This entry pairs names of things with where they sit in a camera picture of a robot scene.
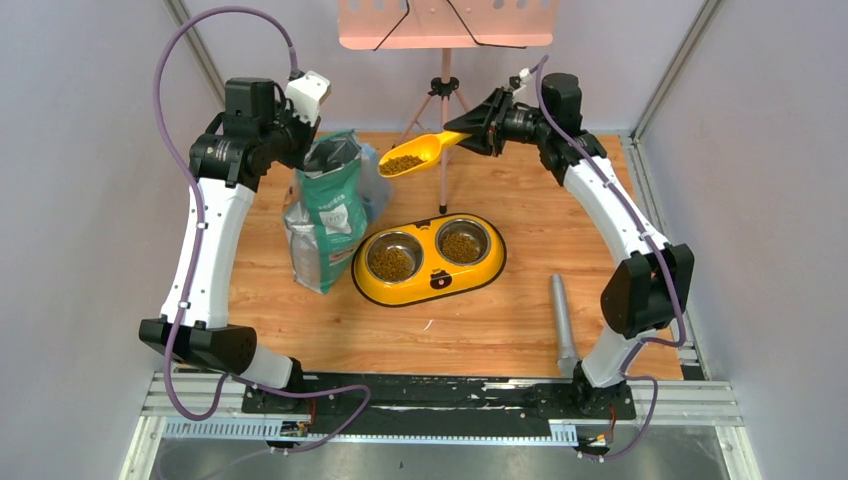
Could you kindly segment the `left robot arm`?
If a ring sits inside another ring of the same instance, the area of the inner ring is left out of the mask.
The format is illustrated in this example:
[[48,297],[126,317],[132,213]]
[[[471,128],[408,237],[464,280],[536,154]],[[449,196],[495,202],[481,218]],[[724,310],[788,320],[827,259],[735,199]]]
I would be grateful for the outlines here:
[[306,400],[298,360],[260,345],[256,331],[230,321],[235,254],[261,178],[279,162],[301,169],[331,83],[309,71],[280,87],[261,78],[225,84],[225,109],[189,151],[189,215],[173,286],[140,340],[173,362],[269,386],[283,413]]

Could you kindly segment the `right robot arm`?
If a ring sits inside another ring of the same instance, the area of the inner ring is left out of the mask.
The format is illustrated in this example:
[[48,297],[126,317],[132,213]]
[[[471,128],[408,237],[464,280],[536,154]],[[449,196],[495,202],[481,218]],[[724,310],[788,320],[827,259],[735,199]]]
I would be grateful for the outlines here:
[[542,165],[578,200],[609,249],[616,268],[600,296],[606,325],[574,366],[570,392],[575,411],[592,418],[623,393],[629,366],[645,345],[677,348],[685,342],[695,258],[688,245],[671,243],[650,223],[602,145],[583,128],[578,77],[537,72],[537,106],[516,101],[521,81],[511,78],[443,127],[463,134],[460,146],[480,155],[498,156],[509,142],[535,146]]

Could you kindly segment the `green pet food bag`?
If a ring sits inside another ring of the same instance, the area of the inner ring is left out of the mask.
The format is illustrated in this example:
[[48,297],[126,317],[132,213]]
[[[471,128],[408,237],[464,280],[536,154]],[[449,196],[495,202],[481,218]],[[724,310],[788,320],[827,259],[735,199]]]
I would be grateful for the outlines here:
[[368,226],[357,191],[363,150],[353,130],[317,139],[294,176],[283,214],[295,281],[326,294],[349,266]]

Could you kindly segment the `yellow plastic scoop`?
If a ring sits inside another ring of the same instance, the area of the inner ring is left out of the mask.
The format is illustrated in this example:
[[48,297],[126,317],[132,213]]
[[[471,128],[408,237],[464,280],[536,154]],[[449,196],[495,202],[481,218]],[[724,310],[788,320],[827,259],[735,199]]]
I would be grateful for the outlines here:
[[421,135],[385,153],[378,162],[377,171],[382,177],[394,178],[434,168],[446,148],[469,137],[470,134],[451,131]]

